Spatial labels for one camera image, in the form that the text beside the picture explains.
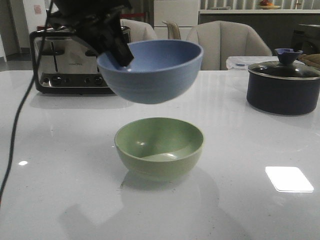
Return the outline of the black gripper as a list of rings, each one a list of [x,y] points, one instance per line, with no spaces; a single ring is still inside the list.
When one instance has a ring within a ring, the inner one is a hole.
[[[127,67],[134,56],[121,29],[120,14],[131,9],[128,0],[54,0],[57,11],[48,13],[49,24],[65,26],[92,51],[111,52],[118,64]]]

